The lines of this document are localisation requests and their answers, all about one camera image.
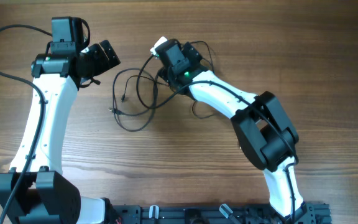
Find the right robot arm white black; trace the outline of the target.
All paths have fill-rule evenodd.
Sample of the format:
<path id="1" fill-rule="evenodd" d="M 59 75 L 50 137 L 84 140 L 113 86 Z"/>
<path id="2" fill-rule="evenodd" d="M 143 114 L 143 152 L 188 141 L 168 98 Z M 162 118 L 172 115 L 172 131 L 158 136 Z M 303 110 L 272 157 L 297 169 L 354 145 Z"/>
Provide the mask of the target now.
<path id="1" fill-rule="evenodd" d="M 264 173 L 270 206 L 295 222 L 303 203 L 294 172 L 299 135 L 276 96 L 248 93 L 222 81 L 201 64 L 201 54 L 189 42 L 161 37 L 150 52 L 162 62 L 160 76 L 175 94 L 206 103 L 230 119 L 240 149 Z"/>

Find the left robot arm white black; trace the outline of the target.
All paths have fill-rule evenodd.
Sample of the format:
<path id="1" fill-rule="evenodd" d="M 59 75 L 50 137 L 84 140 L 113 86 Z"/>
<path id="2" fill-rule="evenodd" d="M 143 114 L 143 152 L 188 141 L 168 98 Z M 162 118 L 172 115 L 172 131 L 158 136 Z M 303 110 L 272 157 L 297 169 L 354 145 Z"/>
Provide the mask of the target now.
<path id="1" fill-rule="evenodd" d="M 54 17 L 50 36 L 31 65 L 32 104 L 20 147 L 0 173 L 0 221 L 122 223 L 107 198 L 82 196 L 62 174 L 63 140 L 78 91 L 120 61 L 107 40 L 90 44 L 89 25 L 79 17 Z"/>

